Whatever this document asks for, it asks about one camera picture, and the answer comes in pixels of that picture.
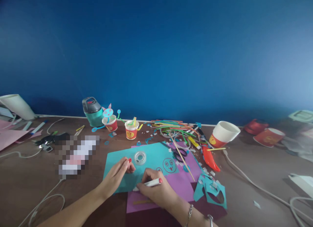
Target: marker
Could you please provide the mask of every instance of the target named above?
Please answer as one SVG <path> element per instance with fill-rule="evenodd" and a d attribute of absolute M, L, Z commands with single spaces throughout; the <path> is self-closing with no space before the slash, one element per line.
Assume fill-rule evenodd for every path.
<path fill-rule="evenodd" d="M 148 187 L 153 187 L 153 186 L 161 184 L 162 182 L 163 182 L 162 178 L 157 178 L 157 179 L 154 179 L 152 181 L 148 181 L 148 182 L 144 183 L 144 185 L 146 185 Z M 135 187 L 133 189 L 133 191 L 139 191 L 139 189 L 137 187 Z"/>
<path fill-rule="evenodd" d="M 33 135 L 35 134 L 42 126 L 44 126 L 45 123 L 47 123 L 48 121 L 45 120 L 44 122 L 42 122 L 40 125 L 38 125 L 37 128 L 35 128 L 30 134 Z"/>
<path fill-rule="evenodd" d="M 22 129 L 22 131 L 26 131 L 28 128 L 29 128 L 29 126 L 32 124 L 32 122 L 31 121 L 29 121 L 26 125 L 25 125 L 25 127 Z"/>

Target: silver bracelet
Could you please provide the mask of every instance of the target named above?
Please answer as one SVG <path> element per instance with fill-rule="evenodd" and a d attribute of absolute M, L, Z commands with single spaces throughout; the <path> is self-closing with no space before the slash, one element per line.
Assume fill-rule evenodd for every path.
<path fill-rule="evenodd" d="M 193 205 L 191 204 L 190 208 L 189 208 L 189 213 L 188 213 L 188 220 L 187 220 L 187 223 L 186 223 L 185 227 L 188 227 L 188 224 L 189 224 L 189 221 L 190 221 L 190 217 L 191 217 L 191 213 L 192 213 L 192 208 L 193 208 Z"/>
<path fill-rule="evenodd" d="M 208 217 L 206 219 L 210 220 L 210 227 L 213 227 L 213 216 L 208 215 Z"/>

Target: bamboo skewer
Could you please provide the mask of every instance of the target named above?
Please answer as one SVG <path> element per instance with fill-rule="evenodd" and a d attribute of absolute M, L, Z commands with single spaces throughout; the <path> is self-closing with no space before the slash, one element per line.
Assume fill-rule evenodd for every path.
<path fill-rule="evenodd" d="M 186 168 L 187 168 L 188 172 L 190 173 L 190 175 L 191 175 L 191 177 L 192 177 L 193 181 L 194 181 L 194 182 L 196 182 L 196 181 L 195 181 L 195 179 L 193 178 L 193 175 L 192 175 L 191 171 L 189 170 L 188 165 L 186 164 L 186 162 L 185 162 L 185 160 L 184 160 L 184 158 L 183 158 L 182 154 L 180 153 L 180 151 L 179 151 L 179 149 L 178 149 L 178 147 L 177 147 L 177 145 L 176 145 L 175 140 L 173 139 L 173 137 L 172 137 L 172 135 L 171 135 L 171 134 L 169 134 L 169 136 L 171 137 L 172 142 L 174 143 L 174 145 L 175 145 L 175 147 L 176 147 L 176 150 L 178 151 L 178 153 L 179 153 L 180 157 L 182 158 L 182 161 L 184 162 L 184 164 L 185 164 L 185 166 L 186 166 Z"/>

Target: teal paper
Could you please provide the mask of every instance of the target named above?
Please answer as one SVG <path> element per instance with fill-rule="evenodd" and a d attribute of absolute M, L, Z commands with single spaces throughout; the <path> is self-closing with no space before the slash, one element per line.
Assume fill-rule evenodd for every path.
<path fill-rule="evenodd" d="M 134 163 L 134 155 L 138 151 L 143 151 L 146 153 L 147 160 L 143 165 L 136 165 Z M 141 182 L 144 170 L 146 168 L 151 168 L 154 170 L 159 168 L 162 170 L 163 175 L 165 176 L 179 173 L 178 167 L 172 158 L 172 152 L 169 152 L 169 149 L 162 143 L 153 143 L 141 147 L 109 153 L 105 164 L 103 179 L 106 177 L 110 169 L 124 156 L 133 160 L 133 164 L 135 165 L 136 170 L 134 173 L 126 173 L 124 175 L 120 186 L 116 190 L 116 193 L 132 191 L 135 186 Z"/>

